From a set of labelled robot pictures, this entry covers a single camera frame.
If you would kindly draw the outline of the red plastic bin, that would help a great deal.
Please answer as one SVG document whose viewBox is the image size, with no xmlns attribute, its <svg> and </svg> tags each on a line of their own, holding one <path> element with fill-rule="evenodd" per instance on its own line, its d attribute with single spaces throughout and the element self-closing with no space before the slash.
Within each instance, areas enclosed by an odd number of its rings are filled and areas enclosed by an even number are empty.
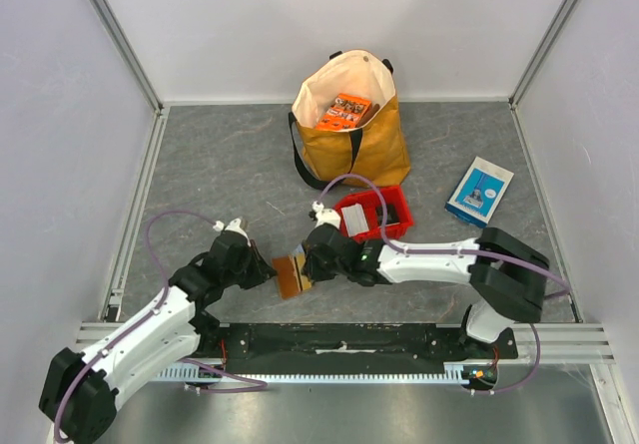
<svg viewBox="0 0 639 444">
<path fill-rule="evenodd" d="M 413 226 L 403 190 L 401 186 L 391 186 L 379 191 L 386 204 L 386 236 L 400 239 Z M 382 205 L 375 191 L 347 195 L 333 209 L 341 218 L 339 230 L 343 235 L 357 242 L 381 238 Z"/>
</svg>

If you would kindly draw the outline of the brown leather card holder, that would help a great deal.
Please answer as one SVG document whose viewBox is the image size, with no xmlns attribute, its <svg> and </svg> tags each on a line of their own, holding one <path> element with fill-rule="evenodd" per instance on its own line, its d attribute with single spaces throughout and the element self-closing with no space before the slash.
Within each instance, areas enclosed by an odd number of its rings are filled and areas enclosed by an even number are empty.
<svg viewBox="0 0 639 444">
<path fill-rule="evenodd" d="M 272 266 L 278 273 L 276 283 L 282 299 L 291 299 L 303 293 L 298 288 L 293 254 L 272 259 Z"/>
</svg>

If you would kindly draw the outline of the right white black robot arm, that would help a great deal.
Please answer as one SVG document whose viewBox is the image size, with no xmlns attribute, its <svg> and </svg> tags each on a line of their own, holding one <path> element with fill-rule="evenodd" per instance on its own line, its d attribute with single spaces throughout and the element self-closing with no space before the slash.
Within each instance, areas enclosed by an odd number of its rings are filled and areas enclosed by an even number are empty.
<svg viewBox="0 0 639 444">
<path fill-rule="evenodd" d="M 315 282 L 341 275 L 361 286 L 432 281 L 473 288 L 480 299 L 469 307 L 456 335 L 459 350 L 468 357 L 482 356 L 510 325 L 536 324 L 542 317 L 547 257 L 496 227 L 452 243 L 381 238 L 358 243 L 321 224 L 303 250 L 303 274 Z"/>
</svg>

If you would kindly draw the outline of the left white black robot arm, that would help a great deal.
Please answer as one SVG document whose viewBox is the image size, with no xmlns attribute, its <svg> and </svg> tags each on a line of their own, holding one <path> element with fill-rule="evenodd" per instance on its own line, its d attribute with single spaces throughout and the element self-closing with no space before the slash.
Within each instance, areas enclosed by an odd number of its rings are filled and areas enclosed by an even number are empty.
<svg viewBox="0 0 639 444">
<path fill-rule="evenodd" d="M 274 275 L 234 220 L 114 332 L 82 351 L 60 350 L 38 404 L 53 423 L 55 441 L 96 442 L 123 405 L 168 366 L 193 353 L 215 353 L 221 324 L 209 306 L 229 287 L 251 289 Z"/>
</svg>

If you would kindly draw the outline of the blue white box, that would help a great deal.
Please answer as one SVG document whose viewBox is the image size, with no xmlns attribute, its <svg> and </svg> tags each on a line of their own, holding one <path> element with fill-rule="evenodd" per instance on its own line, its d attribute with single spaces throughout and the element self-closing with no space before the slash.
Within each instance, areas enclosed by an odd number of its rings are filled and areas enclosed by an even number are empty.
<svg viewBox="0 0 639 444">
<path fill-rule="evenodd" d="M 445 203 L 444 209 L 463 222 L 485 228 L 513 177 L 513 172 L 481 157 L 475 157 Z"/>
</svg>

